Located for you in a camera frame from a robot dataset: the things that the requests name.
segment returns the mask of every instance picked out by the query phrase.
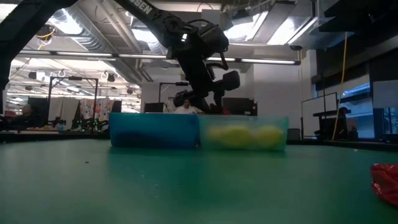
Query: red plastic bag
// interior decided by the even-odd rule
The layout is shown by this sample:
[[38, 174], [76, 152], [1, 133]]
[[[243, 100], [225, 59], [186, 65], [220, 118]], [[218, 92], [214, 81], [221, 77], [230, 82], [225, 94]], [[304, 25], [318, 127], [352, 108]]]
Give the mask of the red plastic bag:
[[371, 175], [374, 193], [379, 198], [398, 207], [398, 165], [373, 164]]

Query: clear plastic bin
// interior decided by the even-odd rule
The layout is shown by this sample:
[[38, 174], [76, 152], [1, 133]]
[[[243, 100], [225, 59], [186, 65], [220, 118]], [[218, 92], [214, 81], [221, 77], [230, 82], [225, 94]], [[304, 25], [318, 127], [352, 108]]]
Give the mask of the clear plastic bin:
[[109, 128], [115, 147], [194, 149], [199, 140], [194, 114], [111, 113]]
[[201, 116], [201, 146], [203, 149], [283, 151], [288, 128], [288, 118]]

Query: desk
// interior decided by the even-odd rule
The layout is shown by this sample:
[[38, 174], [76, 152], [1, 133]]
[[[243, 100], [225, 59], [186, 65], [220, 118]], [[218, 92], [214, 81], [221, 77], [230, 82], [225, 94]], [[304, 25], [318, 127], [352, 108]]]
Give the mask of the desk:
[[370, 165], [398, 154], [118, 149], [109, 140], [0, 145], [1, 223], [396, 223]]

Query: ceiling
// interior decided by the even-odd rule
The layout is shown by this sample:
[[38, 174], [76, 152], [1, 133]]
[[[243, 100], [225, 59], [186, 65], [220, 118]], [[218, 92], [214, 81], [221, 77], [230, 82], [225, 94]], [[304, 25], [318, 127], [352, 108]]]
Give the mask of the ceiling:
[[[303, 25], [307, 24], [312, 18], [312, 4], [308, 0], [298, 0], [295, 5], [284, 8], [279, 14], [273, 16], [272, 10], [275, 0], [267, 1], [223, 1], [223, 0], [171, 0], [171, 1], [151, 1], [159, 9], [172, 11], [176, 16], [183, 20], [201, 18], [205, 15], [207, 9], [215, 9], [216, 14], [220, 9], [224, 12], [223, 16], [231, 17], [238, 9], [248, 9], [249, 17], [253, 19], [251, 23], [235, 25], [226, 30], [226, 35], [230, 38], [229, 50], [226, 57], [240, 58], [273, 58], [281, 60], [297, 60], [297, 53], [284, 45], [290, 40]], [[335, 1], [322, 0], [316, 9], [326, 10]], [[15, 6], [2, 4], [0, 10], [0, 19], [6, 17], [7, 11], [11, 11]], [[60, 22], [57, 13], [63, 13], [62, 18], [72, 20], [72, 23]], [[79, 0], [74, 6], [57, 12], [47, 24], [54, 26], [55, 32], [50, 41], [43, 41], [36, 37], [26, 45], [28, 50], [54, 50], [54, 51], [73, 51], [73, 52], [119, 52], [127, 54], [158, 54], [156, 50], [162, 51], [161, 47], [149, 43], [153, 39], [148, 33], [142, 34], [145, 25], [134, 17], [132, 18], [120, 5], [110, 0]], [[274, 23], [265, 21], [273, 19]], [[312, 27], [321, 23], [311, 24], [308, 30], [293, 43], [302, 45], [305, 49], [316, 46], [319, 35], [310, 35]], [[80, 30], [71, 31], [71, 26], [78, 26]], [[262, 29], [272, 30], [274, 34], [261, 32]], [[269, 40], [264, 41], [264, 36], [269, 36]], [[231, 63], [233, 69], [246, 72], [250, 65], [242, 63]], [[45, 78], [30, 79], [28, 74], [37, 72], [44, 74]], [[40, 93], [47, 94], [49, 91], [49, 77], [57, 77], [58, 74], [65, 73], [66, 77], [79, 76], [85, 78], [99, 79], [99, 96], [125, 96], [129, 87], [138, 87], [143, 82], [163, 82], [167, 79], [178, 80], [180, 77], [179, 65], [171, 61], [161, 60], [137, 60], [124, 58], [117, 62], [99, 61], [95, 58], [90, 60], [65, 60], [65, 59], [39, 59], [39, 58], [16, 58], [12, 63], [10, 92], [13, 93]], [[108, 82], [106, 76], [115, 74], [115, 81]], [[66, 80], [65, 83], [70, 86], [91, 86], [87, 81], [76, 82]], [[25, 90], [26, 85], [32, 85], [33, 90]], [[53, 94], [70, 94], [66, 91], [67, 85], [60, 85], [54, 89]], [[94, 93], [93, 88], [84, 89], [80, 92], [87, 97]], [[139, 88], [134, 89], [134, 97], [131, 101], [139, 101], [141, 92]]]

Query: green tabletop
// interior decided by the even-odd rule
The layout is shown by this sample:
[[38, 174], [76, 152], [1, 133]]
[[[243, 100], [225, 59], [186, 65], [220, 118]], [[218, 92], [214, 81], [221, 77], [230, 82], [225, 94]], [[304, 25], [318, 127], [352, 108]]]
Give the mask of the green tabletop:
[[398, 154], [117, 149], [109, 141], [0, 145], [0, 223], [397, 223], [369, 167]]

